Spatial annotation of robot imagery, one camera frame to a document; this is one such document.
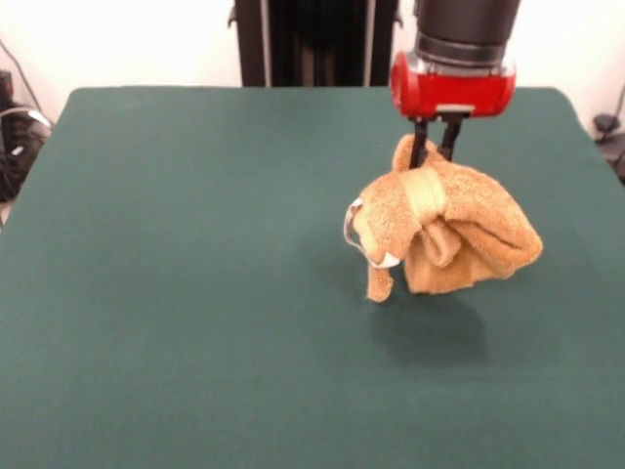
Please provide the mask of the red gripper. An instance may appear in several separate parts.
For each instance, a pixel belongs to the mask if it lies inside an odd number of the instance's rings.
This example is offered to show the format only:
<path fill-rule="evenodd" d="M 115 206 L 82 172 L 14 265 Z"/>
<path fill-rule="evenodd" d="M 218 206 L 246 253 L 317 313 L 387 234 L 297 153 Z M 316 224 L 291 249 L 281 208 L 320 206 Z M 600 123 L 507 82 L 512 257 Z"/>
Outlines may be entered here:
<path fill-rule="evenodd" d="M 453 159 L 463 116 L 501 114 L 516 89 L 516 67 L 504 59 L 495 67 L 466 68 L 428 62 L 413 52 L 400 52 L 391 68 L 391 90 L 399 113 L 414 119 L 409 168 L 420 167 L 428 156 L 429 121 L 441 115 L 445 129 L 438 153 Z M 461 115 L 444 115 L 459 113 Z"/>

